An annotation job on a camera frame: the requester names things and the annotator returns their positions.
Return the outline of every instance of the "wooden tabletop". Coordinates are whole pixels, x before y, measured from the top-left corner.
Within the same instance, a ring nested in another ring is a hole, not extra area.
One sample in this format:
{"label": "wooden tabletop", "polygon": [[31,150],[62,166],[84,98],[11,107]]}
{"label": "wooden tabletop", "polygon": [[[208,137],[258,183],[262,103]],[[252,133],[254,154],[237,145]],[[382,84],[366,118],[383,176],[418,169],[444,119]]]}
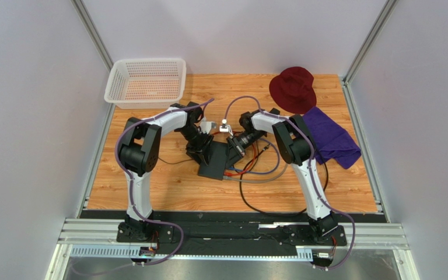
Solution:
{"label": "wooden tabletop", "polygon": [[[252,95],[261,102],[261,107],[271,110],[276,107],[281,115],[291,113],[279,108],[269,95],[268,85],[275,75],[188,75],[181,104],[189,101],[202,103],[210,98],[215,101],[205,110],[208,120],[220,123],[228,104],[236,97]],[[354,129],[348,113],[347,104],[336,75],[314,75],[314,89],[317,106],[336,123],[345,128],[356,141]],[[241,113],[254,111],[257,105],[251,99],[241,99],[231,107],[228,123],[233,130],[240,131],[238,123]],[[114,145],[130,117],[145,118],[160,113],[157,110],[122,110],[115,109],[103,149],[100,166],[96,174],[90,195],[88,209],[127,209],[127,182],[123,171],[114,158]],[[216,135],[215,140],[225,142],[225,135]],[[273,135],[268,139],[275,143]],[[186,141],[180,133],[170,132],[162,138],[160,158],[167,162],[179,162],[188,159],[185,154]],[[251,159],[252,150],[236,164],[241,168]],[[255,171],[272,169],[277,162],[273,149],[264,152],[255,167]],[[244,179],[257,180],[274,177],[284,166],[281,160],[279,169],[269,175],[247,174]],[[326,197],[329,203],[346,212],[376,212],[369,180],[360,158],[351,168],[343,169],[335,160],[327,163],[329,184]],[[324,183],[324,168],[317,170]],[[189,161],[179,164],[157,162],[151,179],[150,200],[155,210],[168,211],[250,211],[243,203],[239,186],[235,181],[219,181],[197,176],[198,165]],[[305,208],[305,201],[298,180],[291,167],[275,181],[265,184],[243,184],[243,191],[248,202],[263,211],[300,211]]]}

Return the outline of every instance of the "purple cloth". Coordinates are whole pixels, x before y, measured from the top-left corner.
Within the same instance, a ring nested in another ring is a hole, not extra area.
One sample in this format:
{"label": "purple cloth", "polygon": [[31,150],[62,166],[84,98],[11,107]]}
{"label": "purple cloth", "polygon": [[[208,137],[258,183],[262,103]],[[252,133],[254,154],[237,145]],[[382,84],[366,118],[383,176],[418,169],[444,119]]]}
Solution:
{"label": "purple cloth", "polygon": [[316,142],[316,160],[323,163],[319,152],[328,161],[335,159],[344,169],[350,168],[361,156],[361,150],[346,130],[319,108],[313,107],[303,120]]}

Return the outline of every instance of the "wall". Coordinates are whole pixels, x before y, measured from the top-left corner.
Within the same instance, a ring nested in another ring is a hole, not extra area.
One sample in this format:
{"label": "wall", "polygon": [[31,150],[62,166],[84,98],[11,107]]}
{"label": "wall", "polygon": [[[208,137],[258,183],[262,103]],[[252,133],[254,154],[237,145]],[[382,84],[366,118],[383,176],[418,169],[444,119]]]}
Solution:
{"label": "wall", "polygon": [[108,72],[70,1],[0,1],[0,279],[43,279],[75,214]]}
{"label": "wall", "polygon": [[421,279],[448,279],[448,1],[400,0],[351,88]]}
{"label": "wall", "polygon": [[344,75],[385,0],[85,0],[114,61],[181,57],[189,73]]}

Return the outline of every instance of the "maroon fedora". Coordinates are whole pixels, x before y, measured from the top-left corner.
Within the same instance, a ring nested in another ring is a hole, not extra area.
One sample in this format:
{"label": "maroon fedora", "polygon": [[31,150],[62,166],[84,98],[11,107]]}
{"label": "maroon fedora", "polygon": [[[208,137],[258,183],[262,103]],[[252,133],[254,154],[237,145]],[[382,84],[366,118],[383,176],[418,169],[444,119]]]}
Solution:
{"label": "maroon fedora", "polygon": [[313,82],[314,76],[307,69],[290,67],[271,80],[269,92],[283,110],[304,114],[317,104]]}

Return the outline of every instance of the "laundry basket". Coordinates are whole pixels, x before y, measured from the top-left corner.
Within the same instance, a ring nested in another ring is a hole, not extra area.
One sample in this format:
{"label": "laundry basket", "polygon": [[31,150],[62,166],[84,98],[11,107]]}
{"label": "laundry basket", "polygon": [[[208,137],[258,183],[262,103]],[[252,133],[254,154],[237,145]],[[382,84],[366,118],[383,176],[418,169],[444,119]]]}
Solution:
{"label": "laundry basket", "polygon": [[121,109],[166,109],[179,102],[186,82],[180,58],[122,59],[108,77],[105,101]]}

